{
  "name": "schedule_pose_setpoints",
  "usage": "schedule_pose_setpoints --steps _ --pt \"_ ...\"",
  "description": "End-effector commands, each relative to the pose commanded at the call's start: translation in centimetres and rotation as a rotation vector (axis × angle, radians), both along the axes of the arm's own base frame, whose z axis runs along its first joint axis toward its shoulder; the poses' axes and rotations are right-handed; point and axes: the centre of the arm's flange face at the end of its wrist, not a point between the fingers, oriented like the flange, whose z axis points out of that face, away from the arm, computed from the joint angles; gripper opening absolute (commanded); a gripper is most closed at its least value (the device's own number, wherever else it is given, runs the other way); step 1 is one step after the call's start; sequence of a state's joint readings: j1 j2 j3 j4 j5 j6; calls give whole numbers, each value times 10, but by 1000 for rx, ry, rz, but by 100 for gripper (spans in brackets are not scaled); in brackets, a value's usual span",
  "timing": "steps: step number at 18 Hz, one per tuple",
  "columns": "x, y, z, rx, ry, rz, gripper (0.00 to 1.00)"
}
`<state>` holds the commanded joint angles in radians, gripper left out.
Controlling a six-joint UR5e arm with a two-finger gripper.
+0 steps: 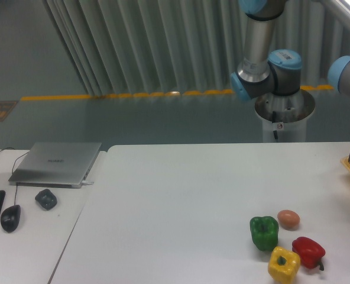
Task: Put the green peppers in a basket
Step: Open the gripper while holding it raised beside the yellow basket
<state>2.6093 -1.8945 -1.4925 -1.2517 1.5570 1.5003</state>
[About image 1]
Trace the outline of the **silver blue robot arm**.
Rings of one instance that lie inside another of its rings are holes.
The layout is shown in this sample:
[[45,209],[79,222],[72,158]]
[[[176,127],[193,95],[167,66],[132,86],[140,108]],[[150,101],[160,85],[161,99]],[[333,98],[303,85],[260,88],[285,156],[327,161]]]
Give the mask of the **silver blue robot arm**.
[[[307,120],[315,110],[315,100],[300,88],[302,58],[293,50],[269,53],[275,20],[287,1],[238,1],[248,17],[243,60],[231,74],[231,85],[242,101],[255,101],[262,121],[262,139],[271,142],[302,142]],[[350,1],[321,1],[350,31]],[[340,94],[350,97],[350,56],[335,60],[328,82]],[[350,152],[341,160],[350,170]]]

